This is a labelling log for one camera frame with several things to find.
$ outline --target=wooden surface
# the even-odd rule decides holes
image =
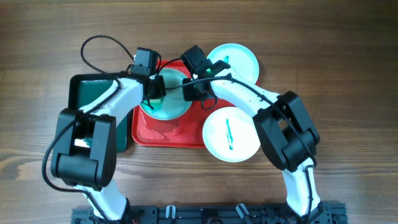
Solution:
[[[133,1],[0,5],[0,223],[69,223],[81,195],[56,192],[40,166],[67,106],[69,79],[92,73],[80,46],[111,35],[164,59],[194,44],[234,42],[261,65],[260,84],[302,97],[321,136],[322,200],[350,223],[398,221],[398,5],[393,1]],[[108,40],[86,55],[107,71],[129,58]],[[114,176],[133,205],[284,202],[279,170],[259,152],[230,164],[205,149],[131,146]]]

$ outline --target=dark green container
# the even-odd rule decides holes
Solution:
[[[70,79],[68,108],[78,109],[85,106],[101,96],[111,85],[107,75],[84,74],[75,75]],[[116,128],[116,143],[118,152],[124,152],[131,139],[132,111],[119,123]]]

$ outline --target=plate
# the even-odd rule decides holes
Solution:
[[[241,162],[260,148],[252,118],[236,107],[214,111],[203,126],[203,141],[213,156],[226,162]]]
[[[182,80],[187,77],[184,73],[172,68],[163,68],[159,75],[163,76],[166,88],[181,85]],[[154,119],[167,121],[183,115],[192,102],[185,101],[182,88],[178,88],[166,90],[165,97],[161,100],[151,100],[150,104],[154,107],[153,110],[143,103],[140,104],[143,112]]]
[[[260,68],[256,56],[247,47],[240,44],[223,44],[216,47],[207,56],[211,62],[227,62],[241,77],[256,84]]]

